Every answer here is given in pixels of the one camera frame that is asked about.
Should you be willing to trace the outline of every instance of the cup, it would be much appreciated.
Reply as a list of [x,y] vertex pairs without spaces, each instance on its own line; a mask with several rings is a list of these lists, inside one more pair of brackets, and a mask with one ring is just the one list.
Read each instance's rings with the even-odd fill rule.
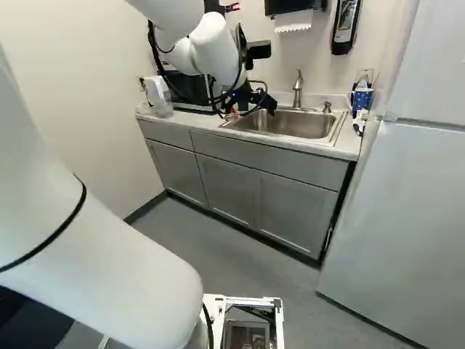
[[357,116],[357,111],[361,111],[362,109],[370,110],[373,93],[374,89],[358,87],[347,95],[347,104],[352,111],[353,118]]

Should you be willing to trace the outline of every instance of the gray floor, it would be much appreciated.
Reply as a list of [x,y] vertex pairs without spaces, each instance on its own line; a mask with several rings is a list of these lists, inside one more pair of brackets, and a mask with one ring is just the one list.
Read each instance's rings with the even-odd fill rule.
[[[412,348],[318,297],[318,270],[178,201],[164,201],[134,227],[187,260],[201,275],[206,293],[283,298],[287,349]],[[84,329],[73,331],[71,336],[86,342]],[[92,346],[60,346],[69,348]],[[113,343],[111,348],[125,347]]]

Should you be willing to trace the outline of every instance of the refrigerator door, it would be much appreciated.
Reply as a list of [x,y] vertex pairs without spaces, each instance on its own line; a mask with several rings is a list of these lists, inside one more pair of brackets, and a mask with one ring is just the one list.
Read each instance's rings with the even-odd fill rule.
[[428,348],[462,348],[463,149],[463,132],[383,121],[317,290]]
[[465,125],[465,1],[421,0],[385,120]]

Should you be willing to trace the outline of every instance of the stainless steel sink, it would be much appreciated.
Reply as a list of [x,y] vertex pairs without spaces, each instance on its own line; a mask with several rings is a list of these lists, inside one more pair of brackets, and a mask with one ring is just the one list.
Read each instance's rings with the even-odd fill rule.
[[220,127],[331,144],[335,142],[346,114],[279,107],[274,116],[268,115],[265,109],[260,109]]

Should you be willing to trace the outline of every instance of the faucet handle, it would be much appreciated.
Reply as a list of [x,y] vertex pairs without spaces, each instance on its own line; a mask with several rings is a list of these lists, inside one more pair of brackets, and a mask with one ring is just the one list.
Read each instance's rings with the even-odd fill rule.
[[331,106],[333,105],[333,103],[331,103],[329,100],[324,100],[321,104],[323,106],[323,113],[331,113]]

